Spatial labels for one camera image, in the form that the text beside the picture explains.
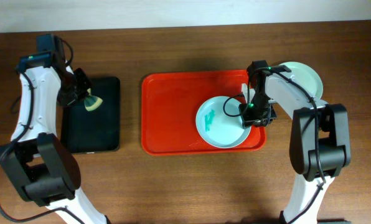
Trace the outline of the light blue plate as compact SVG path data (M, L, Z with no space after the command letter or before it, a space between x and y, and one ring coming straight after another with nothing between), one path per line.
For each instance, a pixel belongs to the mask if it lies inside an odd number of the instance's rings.
M197 111L195 125L201 138L213 147L227 149L239 146L251 133L251 127L242 126L241 117L230 117L225 111L239 114L241 103L228 96L216 96L205 101Z

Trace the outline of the green yellow sponge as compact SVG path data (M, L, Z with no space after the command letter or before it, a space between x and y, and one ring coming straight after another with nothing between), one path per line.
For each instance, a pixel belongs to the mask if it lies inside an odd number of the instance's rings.
M87 111L93 111L103 103L103 100L97 96L88 95L83 102Z

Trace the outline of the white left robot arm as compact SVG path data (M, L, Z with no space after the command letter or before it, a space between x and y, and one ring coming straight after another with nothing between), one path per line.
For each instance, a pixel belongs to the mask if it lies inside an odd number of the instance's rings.
M16 68L22 85L16 129L0 148L3 168L20 197L57 213L66 223L109 223L81 188L80 168L57 137L57 105L91 98L86 75L59 53L24 56Z

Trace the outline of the light green plate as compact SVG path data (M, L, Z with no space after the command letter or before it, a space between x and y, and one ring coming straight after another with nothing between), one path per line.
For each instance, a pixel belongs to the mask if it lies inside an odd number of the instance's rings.
M278 65L278 70L311 93L315 99L321 99L323 94L322 80L310 66L301 62L284 62Z

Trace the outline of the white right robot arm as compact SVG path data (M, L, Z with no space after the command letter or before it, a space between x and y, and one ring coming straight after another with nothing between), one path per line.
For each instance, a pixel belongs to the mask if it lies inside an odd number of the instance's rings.
M280 223L317 223L329 186L351 161L347 110L316 98L285 65L271 67L264 60L247 68L240 105L243 128L266 127L277 103L292 119L289 158L296 173L290 200Z

